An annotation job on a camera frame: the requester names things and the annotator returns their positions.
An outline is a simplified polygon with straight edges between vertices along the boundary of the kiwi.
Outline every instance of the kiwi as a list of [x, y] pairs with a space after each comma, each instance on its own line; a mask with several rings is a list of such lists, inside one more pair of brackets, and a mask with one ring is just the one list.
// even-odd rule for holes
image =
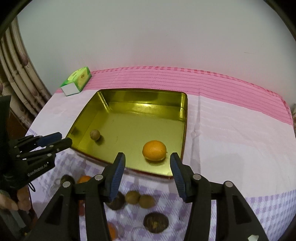
[[129, 191], [126, 194], [126, 202], [135, 205], [139, 202], [140, 196], [141, 195], [137, 191]]
[[62, 176], [60, 184], [63, 185], [64, 182], [71, 182], [72, 184], [75, 184], [75, 180], [72, 176], [65, 174]]
[[121, 209], [126, 203], [125, 197], [121, 192], [117, 193], [117, 196], [113, 199], [112, 202], [106, 202], [106, 205], [112, 210]]
[[142, 195], [139, 199], [139, 205], [142, 208], [152, 208], [155, 206], [155, 200], [150, 195]]
[[158, 234], [167, 229], [169, 221], [164, 214], [153, 212], [144, 217], [143, 224], [149, 232]]
[[97, 141], [100, 138], [101, 134], [98, 130], [94, 129], [89, 133], [89, 136], [92, 140]]

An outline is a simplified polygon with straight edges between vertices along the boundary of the beige curtain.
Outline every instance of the beige curtain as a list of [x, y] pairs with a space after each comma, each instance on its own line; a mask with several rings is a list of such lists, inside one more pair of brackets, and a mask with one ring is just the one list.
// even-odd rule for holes
[[3, 95], [12, 96], [12, 112], [26, 127], [30, 127], [51, 95], [26, 53], [17, 18], [1, 39], [0, 63], [0, 90], [2, 88]]

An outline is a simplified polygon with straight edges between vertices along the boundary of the human hand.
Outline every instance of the human hand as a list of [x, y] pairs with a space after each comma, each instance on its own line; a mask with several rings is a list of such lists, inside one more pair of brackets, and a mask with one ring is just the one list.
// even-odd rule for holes
[[25, 186], [17, 191], [18, 202], [16, 203], [4, 194], [0, 194], [0, 208], [9, 210], [24, 210], [29, 211], [31, 209], [30, 194], [28, 186]]

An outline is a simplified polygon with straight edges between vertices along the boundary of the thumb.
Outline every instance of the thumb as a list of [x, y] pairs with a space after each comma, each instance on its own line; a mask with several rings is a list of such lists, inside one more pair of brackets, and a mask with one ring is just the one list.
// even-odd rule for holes
[[17, 204], [13, 200], [11, 200], [9, 197], [3, 194], [0, 194], [0, 207], [7, 208], [9, 210], [15, 210], [15, 211], [18, 210]]

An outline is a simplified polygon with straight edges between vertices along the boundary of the orange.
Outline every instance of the orange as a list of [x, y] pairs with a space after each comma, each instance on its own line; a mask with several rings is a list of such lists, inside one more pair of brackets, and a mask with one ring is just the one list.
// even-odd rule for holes
[[142, 153], [149, 161], [161, 161], [166, 156], [166, 147], [160, 141], [149, 141], [144, 145]]
[[79, 178], [79, 180], [78, 180], [77, 183], [85, 183], [85, 182], [87, 182], [89, 179], [91, 179], [90, 176], [81, 176], [81, 177]]
[[118, 238], [117, 229], [114, 224], [108, 223], [108, 229], [110, 232], [111, 240], [115, 240]]

